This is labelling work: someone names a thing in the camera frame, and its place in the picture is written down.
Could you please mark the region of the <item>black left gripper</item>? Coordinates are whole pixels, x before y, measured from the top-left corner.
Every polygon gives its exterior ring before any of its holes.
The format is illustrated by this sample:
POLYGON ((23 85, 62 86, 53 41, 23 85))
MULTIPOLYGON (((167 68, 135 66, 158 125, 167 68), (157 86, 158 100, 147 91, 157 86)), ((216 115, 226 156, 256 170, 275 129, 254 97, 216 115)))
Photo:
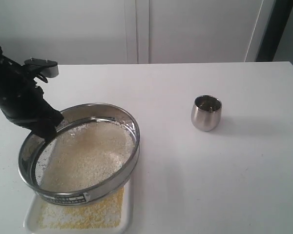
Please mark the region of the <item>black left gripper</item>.
POLYGON ((15 125, 51 141, 64 117, 43 99, 43 91, 21 65, 5 57, 0 46, 0 109, 15 125))

